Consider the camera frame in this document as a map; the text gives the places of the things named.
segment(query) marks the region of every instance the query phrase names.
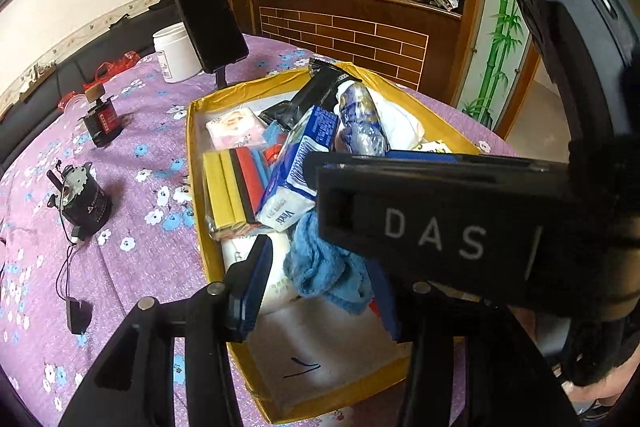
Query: floral tablecloth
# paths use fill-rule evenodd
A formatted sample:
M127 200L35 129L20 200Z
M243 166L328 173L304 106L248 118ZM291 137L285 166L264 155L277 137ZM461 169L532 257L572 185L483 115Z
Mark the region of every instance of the floral tablecloth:
M303 67L312 56L282 42L246 39L250 55L227 68L230 84ZM187 298L206 283L185 185L185 123L188 104L214 88L214 77L203 73L167 84L155 55L145 57L106 84L126 121L110 146L94 146L78 121L87 108L77 105L40 134L0 181L0 365L46 427L57 425L83 375L140 297L153 295L161 302ZM485 150L513 154L470 118L409 92ZM65 305L54 288L66 253L58 213L46 206L54 190L46 171L56 158L63 166L92 162L94 177L114 201L107 225L77 247L71 265L69 295L93 305L92 323L83 335L68 331ZM264 425L233 362L232 370L244 424ZM177 342L178 426L188 425L184 381L184 344ZM463 391L455 391L454 410L459 410ZM296 425L392 425L401 393L401 385L395 386L354 407Z

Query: black smartphone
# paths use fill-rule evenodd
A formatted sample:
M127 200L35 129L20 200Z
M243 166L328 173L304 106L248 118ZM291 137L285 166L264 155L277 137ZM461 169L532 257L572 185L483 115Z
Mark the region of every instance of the black smartphone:
M249 48L228 0L175 0L205 73L247 58Z

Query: black robotic device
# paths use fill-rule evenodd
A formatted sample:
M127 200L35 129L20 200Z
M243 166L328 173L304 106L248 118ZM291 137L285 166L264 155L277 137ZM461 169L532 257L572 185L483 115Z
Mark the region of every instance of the black robotic device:
M568 168L490 156L342 167L328 156L316 169L321 237L367 257L385 326L414 343L398 426L449 424L455 335L466 337L460 425L577 426L504 304L572 318L562 372L580 384L611 368L638 305L638 21L625 0L518 3L561 93ZM170 361L174 337L184 336L190 425L240 426L225 343L253 328L270 265L262 237L247 261L193 298L141 299L60 425L172 426ZM448 298L435 283L484 299ZM603 425L637 425L639 398L636 371Z

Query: bamboo decal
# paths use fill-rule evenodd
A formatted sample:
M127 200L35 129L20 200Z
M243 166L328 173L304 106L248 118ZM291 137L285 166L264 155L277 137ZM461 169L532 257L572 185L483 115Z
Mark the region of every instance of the bamboo decal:
M502 83L506 89L509 84L509 78L504 73L502 67L504 61L509 57L517 45L522 45L522 41L513 37L512 32L519 33L522 36L522 25L520 23L520 15L518 12L518 4L516 0L500 0L498 13L493 15L497 19L495 30L490 33L492 36L492 45L487 58L484 75L482 76L482 84L478 97L471 102L465 103L462 110L471 118L479 121L482 125L492 128L494 118L491 114L491 103L494 100L495 90L498 84Z

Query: white plastic jar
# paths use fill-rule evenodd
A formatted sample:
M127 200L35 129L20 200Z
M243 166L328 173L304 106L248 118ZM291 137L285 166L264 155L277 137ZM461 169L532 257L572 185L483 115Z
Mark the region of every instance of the white plastic jar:
M182 82L202 69L182 22L154 33L154 46L165 82Z

